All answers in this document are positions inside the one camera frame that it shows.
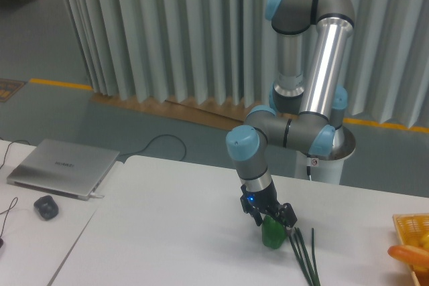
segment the orange plastic basket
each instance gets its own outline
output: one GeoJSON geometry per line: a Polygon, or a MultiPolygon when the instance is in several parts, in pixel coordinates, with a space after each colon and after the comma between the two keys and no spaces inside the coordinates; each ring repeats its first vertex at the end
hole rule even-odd
{"type": "MultiPolygon", "coordinates": [[[[396,234],[401,244],[420,246],[419,240],[429,232],[429,214],[394,214],[396,234]]],[[[416,286],[429,286],[429,270],[410,266],[416,286]]]]}

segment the computer mouse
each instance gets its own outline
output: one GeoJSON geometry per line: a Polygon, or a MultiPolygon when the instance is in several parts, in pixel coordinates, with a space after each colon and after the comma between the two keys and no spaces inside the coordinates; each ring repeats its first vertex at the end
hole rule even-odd
{"type": "Polygon", "coordinates": [[[34,208],[36,208],[44,220],[53,219],[59,211],[58,205],[51,196],[39,198],[36,202],[34,202],[34,208]]]}

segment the white tabletop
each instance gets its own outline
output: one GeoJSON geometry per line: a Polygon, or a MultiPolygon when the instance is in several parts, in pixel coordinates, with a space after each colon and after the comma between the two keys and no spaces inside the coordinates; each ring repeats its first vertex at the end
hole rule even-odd
{"type": "MultiPolygon", "coordinates": [[[[0,164],[8,144],[0,141],[0,164]]],[[[16,207],[9,212],[2,236],[2,286],[48,285],[100,204],[100,200],[85,202],[52,195],[59,214],[49,221],[43,220],[33,203],[47,193],[6,184],[6,177],[34,148],[14,143],[0,170],[0,212],[8,209],[14,197],[19,198],[16,207]]],[[[115,164],[106,180],[111,180],[121,165],[115,164]]],[[[4,217],[0,215],[0,230],[4,217]]]]}
{"type": "MultiPolygon", "coordinates": [[[[412,285],[387,255],[391,217],[429,212],[429,199],[274,180],[307,241],[315,228],[322,285],[412,285]]],[[[289,242],[262,245],[235,170],[131,157],[111,187],[54,285],[306,285],[289,242]]]]}

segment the gray floor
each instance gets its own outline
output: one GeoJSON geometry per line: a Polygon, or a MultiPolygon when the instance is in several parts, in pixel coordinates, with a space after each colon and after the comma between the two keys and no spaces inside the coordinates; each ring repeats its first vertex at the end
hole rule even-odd
{"type": "MultiPolygon", "coordinates": [[[[0,0],[0,78],[88,84],[62,0],[0,0]]],[[[185,142],[184,161],[232,167],[224,144],[226,131],[94,103],[91,96],[85,90],[26,84],[0,103],[0,137],[27,139],[33,145],[49,137],[127,153],[167,133],[185,142]]],[[[361,125],[348,128],[357,149],[345,163],[342,184],[429,197],[428,134],[361,125]]],[[[180,159],[183,153],[179,141],[162,137],[142,155],[180,159]]],[[[293,151],[269,147],[267,159],[273,174],[293,176],[293,151]]]]}

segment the laptop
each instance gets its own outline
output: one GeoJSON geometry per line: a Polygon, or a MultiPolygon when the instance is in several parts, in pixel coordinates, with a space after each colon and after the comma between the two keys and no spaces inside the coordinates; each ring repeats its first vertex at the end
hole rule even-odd
{"type": "Polygon", "coordinates": [[[7,183],[88,200],[118,155],[100,147],[45,139],[12,171],[7,183]]]}

